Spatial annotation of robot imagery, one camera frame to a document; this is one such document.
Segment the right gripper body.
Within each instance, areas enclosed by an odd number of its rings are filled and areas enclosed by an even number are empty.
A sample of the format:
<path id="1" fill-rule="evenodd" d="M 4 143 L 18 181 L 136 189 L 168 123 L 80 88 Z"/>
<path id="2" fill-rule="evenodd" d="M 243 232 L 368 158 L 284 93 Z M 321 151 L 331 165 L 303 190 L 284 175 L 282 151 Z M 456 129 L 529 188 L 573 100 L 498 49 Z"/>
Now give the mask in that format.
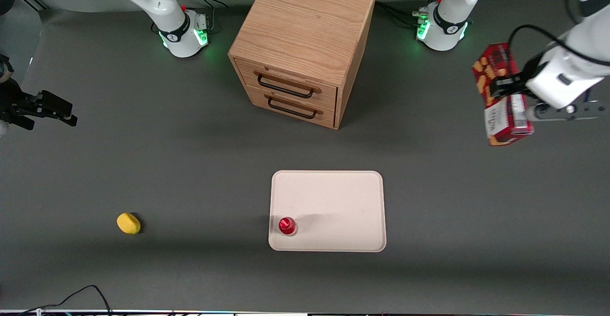
<path id="1" fill-rule="evenodd" d="M 24 101 L 24 92 L 12 78 L 14 73 L 10 60 L 5 55 L 0 56 L 1 77 L 0 77 L 0 111 L 8 112 L 14 104 Z"/>

